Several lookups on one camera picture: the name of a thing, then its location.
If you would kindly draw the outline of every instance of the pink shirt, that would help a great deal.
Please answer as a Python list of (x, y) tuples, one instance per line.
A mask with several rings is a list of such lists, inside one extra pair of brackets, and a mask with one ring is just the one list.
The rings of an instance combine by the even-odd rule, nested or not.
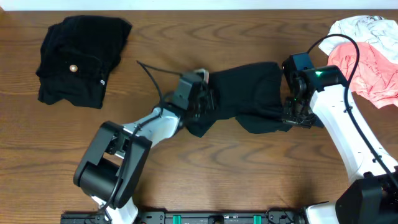
[[(391, 63), (370, 44), (358, 42), (359, 64), (351, 91), (365, 97), (377, 108), (398, 106), (398, 64)], [(337, 65), (348, 79), (356, 59), (352, 43), (340, 44), (329, 55), (328, 65)]]

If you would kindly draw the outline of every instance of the white shirt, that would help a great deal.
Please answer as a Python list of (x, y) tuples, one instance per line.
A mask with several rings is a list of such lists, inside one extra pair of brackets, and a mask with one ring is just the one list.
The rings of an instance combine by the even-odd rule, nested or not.
[[(344, 34), (356, 42), (371, 44), (390, 62), (398, 63), (398, 25), (395, 21), (381, 16), (354, 16), (336, 21), (329, 34)], [(329, 37), (319, 48), (327, 55), (338, 45), (349, 42), (343, 37)]]

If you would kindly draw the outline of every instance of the wood grain surface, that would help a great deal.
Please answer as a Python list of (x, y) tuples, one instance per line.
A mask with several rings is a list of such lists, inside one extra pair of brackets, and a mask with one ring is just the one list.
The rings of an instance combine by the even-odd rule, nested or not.
[[(123, 17), (134, 28), (109, 78), (101, 110), (63, 100), (37, 101), (40, 46), (47, 27), (78, 14)], [(158, 102), (139, 68), (211, 72), (261, 61), (281, 63), (306, 51), (332, 23), (397, 11), (107, 11), (6, 12), (0, 18), (0, 223), (59, 223), (65, 210), (96, 210), (73, 173), (100, 124), (133, 122)], [(319, 49), (316, 66), (326, 64)], [(162, 91), (177, 77), (154, 73)], [(283, 79), (282, 97), (288, 94)], [(381, 144), (398, 157), (398, 108), (376, 109), (355, 95)], [(349, 186), (326, 129), (249, 134), (235, 119), (203, 138), (179, 132), (150, 152), (134, 201), (168, 210), (266, 210), (336, 200)]]

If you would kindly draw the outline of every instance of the metal button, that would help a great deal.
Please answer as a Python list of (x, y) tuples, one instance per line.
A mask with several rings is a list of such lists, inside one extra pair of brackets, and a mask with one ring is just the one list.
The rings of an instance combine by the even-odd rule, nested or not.
[(76, 65), (70, 65), (70, 66), (69, 66), (69, 70), (70, 70), (71, 72), (77, 72), (77, 66), (76, 66)]

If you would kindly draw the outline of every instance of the black cable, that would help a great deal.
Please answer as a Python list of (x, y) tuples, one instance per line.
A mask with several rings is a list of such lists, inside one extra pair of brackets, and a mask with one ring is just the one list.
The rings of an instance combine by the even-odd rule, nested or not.
[[(137, 132), (138, 132), (138, 126), (134, 129), (132, 135), (135, 136), (135, 134)], [(116, 180), (116, 183), (115, 183), (115, 185), (113, 187), (111, 196), (109, 196), (108, 201), (100, 208), (100, 210), (102, 210), (104, 212), (106, 211), (106, 208), (108, 208), (109, 205), (113, 202), (113, 200), (114, 200), (114, 198), (116, 196), (116, 193), (118, 192), (118, 190), (119, 190), (119, 188), (120, 188), (120, 186), (122, 184), (122, 176), (123, 176), (124, 168), (126, 167), (126, 163), (127, 163), (126, 162), (127, 161), (126, 158), (128, 158), (130, 156), (131, 146), (132, 146), (132, 138), (130, 139), (129, 145), (128, 145), (127, 149), (126, 149), (126, 153), (124, 154), (124, 159), (123, 159), (122, 164), (120, 166), (119, 176), (118, 176), (118, 179)]]
[(179, 75), (180, 77), (182, 77), (182, 73), (180, 73), (180, 72), (173, 72), (173, 71), (169, 71), (169, 70), (162, 69), (162, 68), (156, 68), (156, 67), (153, 67), (153, 66), (144, 64), (144, 63), (139, 62), (139, 61), (137, 61), (137, 62), (138, 62), (138, 64), (140, 64), (141, 66), (145, 66), (145, 67), (147, 67), (147, 68), (151, 68), (151, 69), (156, 70), (156, 71), (159, 71), (159, 72), (165, 72), (165, 73), (170, 73), (170, 74), (174, 74), (174, 75)]
[(389, 176), (389, 178), (391, 179), (391, 182), (394, 184), (395, 188), (398, 190), (398, 182), (395, 179), (395, 177), (392, 175), (391, 171), (388, 169), (388, 167), (385, 165), (385, 163), (380, 159), (379, 155), (377, 154), (377, 152), (374, 150), (374, 148), (372, 147), (372, 144), (369, 142), (369, 140), (366, 138), (365, 134), (362, 132), (361, 128), (359, 127), (359, 124), (356, 122), (354, 115), (351, 111), (351, 107), (349, 106), (348, 103), (348, 90), (349, 90), (349, 84), (351, 84), (351, 81), (354, 77), (355, 74), (355, 70), (358, 67), (358, 63), (359, 63), (359, 48), (358, 45), (356, 44), (356, 42), (351, 38), (348, 37), (347, 35), (343, 35), (343, 34), (330, 34), (327, 36), (322, 37), (321, 39), (319, 39), (318, 41), (316, 41), (307, 51), (307, 53), (309, 54), (311, 52), (311, 50), (318, 45), (321, 41), (325, 40), (326, 38), (329, 37), (344, 37), (346, 39), (348, 39), (349, 41), (351, 41), (351, 43), (353, 43), (354, 47), (355, 47), (355, 52), (356, 52), (356, 59), (355, 59), (355, 63), (354, 63), (354, 67), (353, 70), (351, 72), (351, 74), (349, 75), (348, 81), (347, 81), (347, 86), (344, 89), (344, 104), (346, 106), (346, 111), (349, 115), (349, 118), (351, 118), (351, 121), (353, 122), (357, 132), (359, 133), (359, 135), (362, 137), (363, 141), (365, 142), (365, 144), (368, 146), (369, 150), (371, 151), (371, 153), (374, 156), (374, 159), (380, 164), (380, 166), (384, 169), (384, 171), (386, 172), (386, 174)]
[(273, 221), (269, 220), (269, 215), (268, 215), (268, 213), (269, 213), (270, 210), (271, 210), (271, 208), (268, 209), (268, 210), (266, 211), (266, 218), (267, 218), (267, 220), (268, 220), (268, 223), (270, 223), (270, 224), (275, 224)]
[(163, 114), (163, 107), (164, 107), (164, 99), (163, 99), (163, 94), (162, 91), (160, 90), (159, 85), (157, 84), (157, 82), (155, 81), (155, 78), (152, 76), (152, 74), (150, 74), (150, 72), (147, 69), (147, 65), (141, 63), (140, 61), (137, 61), (137, 63), (144, 69), (144, 71), (146, 72), (146, 74), (148, 74), (149, 78), (152, 80), (152, 82), (154, 83), (157, 92), (159, 94), (159, 98), (160, 98), (160, 114)]
[(282, 211), (285, 213), (287, 219), (288, 219), (290, 222), (294, 223), (294, 221), (287, 215), (287, 212), (286, 212), (285, 210), (282, 210)]

